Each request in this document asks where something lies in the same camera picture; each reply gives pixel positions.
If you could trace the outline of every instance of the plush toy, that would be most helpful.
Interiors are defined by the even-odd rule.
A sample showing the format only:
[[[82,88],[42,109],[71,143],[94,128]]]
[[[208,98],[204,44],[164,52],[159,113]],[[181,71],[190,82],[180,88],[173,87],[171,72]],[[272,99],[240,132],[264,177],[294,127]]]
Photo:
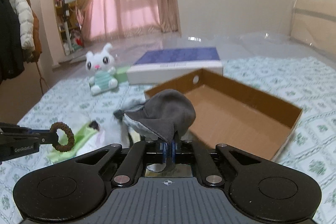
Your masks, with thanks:
[[[113,76],[116,73],[114,58],[110,54],[112,45],[107,43],[101,52],[86,54],[86,70],[94,72],[89,79],[91,94],[97,95],[117,87],[118,81]]]

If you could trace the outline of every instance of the silver bolt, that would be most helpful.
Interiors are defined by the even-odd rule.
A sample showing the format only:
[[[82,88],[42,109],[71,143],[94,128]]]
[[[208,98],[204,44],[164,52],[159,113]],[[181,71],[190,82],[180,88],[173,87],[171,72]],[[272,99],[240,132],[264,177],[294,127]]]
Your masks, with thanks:
[[[129,178],[129,176],[119,175],[119,176],[114,177],[113,180],[116,183],[124,184],[124,183],[129,182],[131,179]]]
[[[209,183],[220,183],[222,181],[222,178],[217,175],[210,175],[207,176],[205,180]]]

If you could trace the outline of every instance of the plush toy's eye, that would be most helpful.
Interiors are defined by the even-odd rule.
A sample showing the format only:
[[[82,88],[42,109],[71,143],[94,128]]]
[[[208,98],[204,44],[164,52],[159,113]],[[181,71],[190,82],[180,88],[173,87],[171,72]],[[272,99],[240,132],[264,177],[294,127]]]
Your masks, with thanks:
[[[109,62],[110,62],[109,58],[108,58],[107,56],[105,56],[105,57],[103,58],[103,63],[104,63],[105,65],[107,65]]]

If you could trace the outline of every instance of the gray ribbed panel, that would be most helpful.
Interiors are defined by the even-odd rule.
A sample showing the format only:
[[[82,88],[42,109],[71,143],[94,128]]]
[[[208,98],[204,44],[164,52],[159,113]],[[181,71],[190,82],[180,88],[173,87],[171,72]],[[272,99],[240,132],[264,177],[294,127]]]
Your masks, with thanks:
[[[33,224],[25,220],[22,224]],[[257,224],[239,213],[219,189],[196,178],[140,178],[114,190],[96,212],[73,224]]]

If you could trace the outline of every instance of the plush toy's head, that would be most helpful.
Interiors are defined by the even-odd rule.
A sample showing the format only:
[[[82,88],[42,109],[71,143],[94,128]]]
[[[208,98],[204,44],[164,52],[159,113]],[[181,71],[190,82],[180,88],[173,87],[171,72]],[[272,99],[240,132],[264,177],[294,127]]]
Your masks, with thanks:
[[[93,54],[87,52],[86,54],[86,70],[90,72],[97,72],[99,70],[109,70],[114,66],[114,58],[111,54],[112,45],[107,43],[101,52]]]

